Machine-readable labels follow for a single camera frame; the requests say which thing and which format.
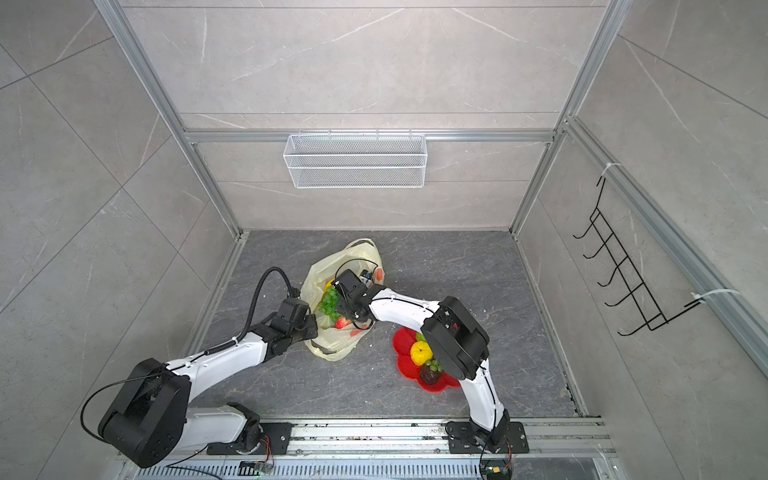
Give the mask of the red fake peach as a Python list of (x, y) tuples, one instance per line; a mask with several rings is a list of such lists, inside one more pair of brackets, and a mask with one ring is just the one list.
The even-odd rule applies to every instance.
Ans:
[(335, 323), (335, 328), (341, 330), (341, 329), (344, 329), (344, 328), (348, 327), (351, 324), (352, 324), (352, 322), (350, 320), (348, 320), (348, 319), (346, 319), (344, 317), (340, 317), (340, 318), (337, 319), (337, 321)]

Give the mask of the cream printed plastic bag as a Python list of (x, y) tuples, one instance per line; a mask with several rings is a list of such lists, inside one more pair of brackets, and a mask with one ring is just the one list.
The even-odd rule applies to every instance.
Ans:
[[(334, 280), (346, 269), (350, 269), (356, 274), (373, 276), (376, 283), (382, 282), (381, 256), (371, 239), (357, 239), (341, 251), (325, 257), (310, 267), (300, 290), (300, 298), (309, 304), (315, 316), (326, 283), (329, 280)], [(314, 355), (328, 361), (339, 361), (356, 347), (370, 328), (371, 322), (352, 323), (341, 330), (335, 327), (322, 329), (318, 326), (317, 338), (306, 341), (305, 344)]]

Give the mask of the red flower-shaped plate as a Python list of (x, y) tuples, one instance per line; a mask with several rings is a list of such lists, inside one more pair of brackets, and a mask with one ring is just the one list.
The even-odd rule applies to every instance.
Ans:
[(443, 369), (443, 375), (440, 385), (436, 389), (424, 388), (419, 382), (419, 370), (421, 367), (415, 365), (410, 359), (410, 348), (416, 341), (426, 341), (421, 333), (402, 327), (396, 331), (392, 339), (392, 346), (397, 353), (397, 368), (402, 376), (415, 381), (425, 391), (430, 393), (440, 393), (448, 388), (458, 388), (459, 382), (448, 375)]

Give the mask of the yellow fake fruit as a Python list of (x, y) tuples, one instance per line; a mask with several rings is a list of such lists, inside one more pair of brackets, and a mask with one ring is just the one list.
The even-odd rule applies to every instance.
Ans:
[(433, 359), (433, 352), (426, 341), (416, 341), (410, 348), (411, 361), (421, 367), (430, 366)]

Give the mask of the dark purple fake eggplant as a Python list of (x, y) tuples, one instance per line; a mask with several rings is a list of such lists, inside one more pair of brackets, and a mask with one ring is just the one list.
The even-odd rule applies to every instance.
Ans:
[(419, 382), (427, 389), (436, 389), (442, 379), (443, 372), (437, 367), (423, 364), (419, 370)]

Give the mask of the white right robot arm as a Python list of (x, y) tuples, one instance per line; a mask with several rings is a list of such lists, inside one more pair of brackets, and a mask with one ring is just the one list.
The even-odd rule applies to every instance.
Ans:
[(408, 297), (382, 285), (366, 285), (349, 269), (331, 285), (339, 294), (341, 316), (390, 322), (424, 335), (440, 367), (459, 382), (474, 436), (493, 453), (506, 445), (510, 417), (490, 375), (489, 336), (457, 298), (427, 301)]

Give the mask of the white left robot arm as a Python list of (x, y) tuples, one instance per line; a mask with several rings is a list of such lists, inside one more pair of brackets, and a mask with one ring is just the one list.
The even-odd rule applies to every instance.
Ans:
[(192, 448), (251, 453), (264, 443), (258, 414), (237, 402), (193, 408), (191, 401), (236, 373), (316, 335), (317, 323), (309, 305), (287, 298), (240, 339), (170, 362), (144, 360), (122, 383), (96, 435), (141, 468)]

